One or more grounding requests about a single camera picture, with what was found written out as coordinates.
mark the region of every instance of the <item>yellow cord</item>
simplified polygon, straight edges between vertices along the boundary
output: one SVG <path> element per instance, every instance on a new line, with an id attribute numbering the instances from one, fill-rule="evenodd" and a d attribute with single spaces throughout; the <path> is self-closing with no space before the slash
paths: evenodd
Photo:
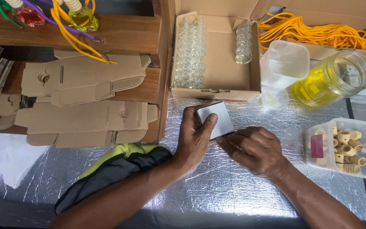
<path id="1" fill-rule="evenodd" d="M 366 32 L 363 30 L 355 30 L 347 25 L 340 24 L 309 27 L 303 24 L 301 16 L 295 16 L 292 13 L 267 14 L 271 18 L 258 22 L 259 29 L 267 30 L 259 36 L 259 46 L 263 49 L 267 49 L 267 47 L 264 47 L 261 43 L 281 39 L 283 36 L 287 36 L 287 40 L 290 42 L 319 44 L 332 46 L 336 49 L 366 49 Z M 273 18 L 281 20 L 273 24 L 266 24 Z"/>
<path id="2" fill-rule="evenodd" d="M 86 56 L 89 56 L 91 58 L 94 58 L 96 60 L 99 61 L 103 61 L 106 63 L 113 63 L 116 64 L 116 62 L 113 61 L 109 61 L 106 60 L 99 52 L 97 52 L 95 49 L 93 49 L 92 47 L 88 46 L 87 44 L 84 44 L 83 42 L 79 41 L 77 38 L 75 38 L 69 31 L 66 30 L 66 28 L 63 26 L 63 24 L 61 23 L 61 19 L 60 16 L 62 16 L 64 18 L 64 20 L 66 22 L 70 22 L 71 19 L 69 17 L 69 15 L 67 15 L 66 13 L 64 13 L 64 11 L 60 8 L 58 1 L 54 0 L 53 1 L 53 8 L 50 9 L 50 13 L 52 14 L 53 19 L 57 22 L 58 27 L 60 29 L 61 34 L 64 36 L 64 38 L 69 42 L 69 44 L 76 49 L 78 52 L 80 52 L 81 54 L 84 54 Z M 99 57 L 93 56 L 89 53 L 86 53 L 84 51 L 82 51 L 81 49 L 79 49 L 74 43 L 73 41 L 75 41 L 76 43 L 80 44 L 81 46 L 85 47 L 86 49 L 89 49 L 91 52 L 95 53 L 96 55 L 98 55 Z"/>

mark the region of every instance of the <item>white tissue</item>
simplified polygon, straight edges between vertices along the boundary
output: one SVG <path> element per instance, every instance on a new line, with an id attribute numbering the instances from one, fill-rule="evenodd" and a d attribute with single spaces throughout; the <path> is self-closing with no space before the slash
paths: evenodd
<path id="1" fill-rule="evenodd" d="M 19 186 L 35 161 L 48 146 L 31 146 L 26 142 L 26 135 L 0 134 L 0 173 L 4 183 Z"/>

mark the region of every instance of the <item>left hand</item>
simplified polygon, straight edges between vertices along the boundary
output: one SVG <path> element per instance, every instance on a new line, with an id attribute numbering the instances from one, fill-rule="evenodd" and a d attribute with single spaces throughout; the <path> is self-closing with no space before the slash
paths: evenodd
<path id="1" fill-rule="evenodd" d="M 185 174 L 194 171 L 201 163 L 210 141 L 211 132 L 217 123 L 218 116 L 210 114 L 200 125 L 196 108 L 186 107 L 180 124 L 179 142 L 172 160 L 184 169 Z"/>

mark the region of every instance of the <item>yellow liquid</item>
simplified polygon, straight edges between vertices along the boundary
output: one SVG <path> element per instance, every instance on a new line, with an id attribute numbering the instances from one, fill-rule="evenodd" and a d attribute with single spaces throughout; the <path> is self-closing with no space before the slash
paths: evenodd
<path id="1" fill-rule="evenodd" d="M 320 68 L 313 68 L 305 80 L 293 84 L 292 92 L 298 101 L 311 108 L 327 106 L 341 97 L 329 88 Z"/>
<path id="2" fill-rule="evenodd" d="M 82 7 L 77 12 L 69 11 L 69 17 L 72 19 L 72 25 L 82 32 L 97 31 L 98 29 L 98 20 L 88 7 Z"/>

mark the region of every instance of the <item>perfume bottle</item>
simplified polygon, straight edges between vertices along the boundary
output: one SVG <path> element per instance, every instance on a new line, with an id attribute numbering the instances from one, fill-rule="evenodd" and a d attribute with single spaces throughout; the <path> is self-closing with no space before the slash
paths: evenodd
<path id="1" fill-rule="evenodd" d="M 98 20 L 90 8 L 82 6 L 79 0 L 63 0 L 63 2 L 69 8 L 69 17 L 74 28 L 82 32 L 97 31 Z"/>
<path id="2" fill-rule="evenodd" d="M 24 4 L 23 1 L 6 0 L 6 2 L 12 6 L 12 14 L 15 15 L 24 25 L 35 27 L 37 25 L 45 24 L 46 20 L 36 10 L 27 4 Z"/>

